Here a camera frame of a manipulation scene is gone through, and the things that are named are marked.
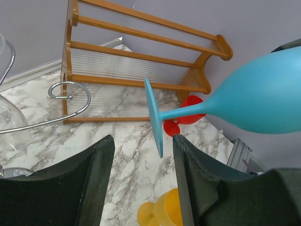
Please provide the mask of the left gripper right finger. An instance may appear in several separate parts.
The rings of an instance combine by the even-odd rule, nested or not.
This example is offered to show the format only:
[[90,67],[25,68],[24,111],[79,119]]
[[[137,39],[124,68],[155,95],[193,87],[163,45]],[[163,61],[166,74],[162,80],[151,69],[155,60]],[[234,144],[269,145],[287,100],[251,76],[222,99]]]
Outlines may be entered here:
[[300,169],[251,175],[173,137],[182,221],[186,226],[298,226]]

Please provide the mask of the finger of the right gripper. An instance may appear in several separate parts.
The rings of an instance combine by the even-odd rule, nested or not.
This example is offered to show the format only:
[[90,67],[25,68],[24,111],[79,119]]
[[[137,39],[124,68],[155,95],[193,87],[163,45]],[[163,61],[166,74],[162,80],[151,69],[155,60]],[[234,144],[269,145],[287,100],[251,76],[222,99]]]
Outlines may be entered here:
[[301,39],[297,39],[297,40],[291,41],[289,43],[283,44],[283,45],[277,47],[276,49],[274,49],[272,52],[277,52],[277,51],[295,48],[295,47],[299,47],[299,46],[301,46]]

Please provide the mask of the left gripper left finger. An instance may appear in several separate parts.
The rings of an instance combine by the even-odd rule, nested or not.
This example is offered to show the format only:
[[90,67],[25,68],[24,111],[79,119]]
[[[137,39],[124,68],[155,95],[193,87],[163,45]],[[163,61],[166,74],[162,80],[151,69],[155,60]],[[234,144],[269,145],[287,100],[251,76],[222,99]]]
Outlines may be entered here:
[[86,150],[29,176],[0,181],[3,226],[97,226],[115,153],[107,135]]

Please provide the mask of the yellow plastic wine glass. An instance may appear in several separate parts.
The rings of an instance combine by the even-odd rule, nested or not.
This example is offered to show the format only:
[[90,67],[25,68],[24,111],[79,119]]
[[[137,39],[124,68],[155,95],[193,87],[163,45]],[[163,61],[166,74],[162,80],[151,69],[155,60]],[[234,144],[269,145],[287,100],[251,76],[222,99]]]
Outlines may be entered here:
[[178,188],[164,193],[156,202],[143,203],[137,221],[140,226],[183,226]]

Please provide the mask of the blue plastic wine glass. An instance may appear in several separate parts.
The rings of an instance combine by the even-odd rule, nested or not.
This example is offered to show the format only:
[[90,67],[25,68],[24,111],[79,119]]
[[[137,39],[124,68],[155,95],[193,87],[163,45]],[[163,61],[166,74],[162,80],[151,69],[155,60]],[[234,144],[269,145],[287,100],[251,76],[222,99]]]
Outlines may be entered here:
[[230,74],[205,101],[161,112],[148,79],[144,81],[152,131],[163,156],[163,120],[209,114],[259,134],[301,130],[301,49],[258,57]]

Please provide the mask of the clear wine glass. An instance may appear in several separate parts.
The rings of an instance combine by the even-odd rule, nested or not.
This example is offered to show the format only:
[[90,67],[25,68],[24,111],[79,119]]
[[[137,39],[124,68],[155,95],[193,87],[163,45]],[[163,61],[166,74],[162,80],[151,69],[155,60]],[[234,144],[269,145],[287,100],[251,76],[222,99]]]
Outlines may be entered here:
[[[0,37],[0,52],[10,48],[10,59],[4,72],[0,74],[0,82],[3,83],[10,71],[16,57],[15,48],[3,36]],[[0,130],[16,129],[25,127],[28,123],[23,113],[7,98],[0,96]],[[10,157],[25,150],[24,145],[31,138],[27,131],[18,131],[0,135],[0,152]]]

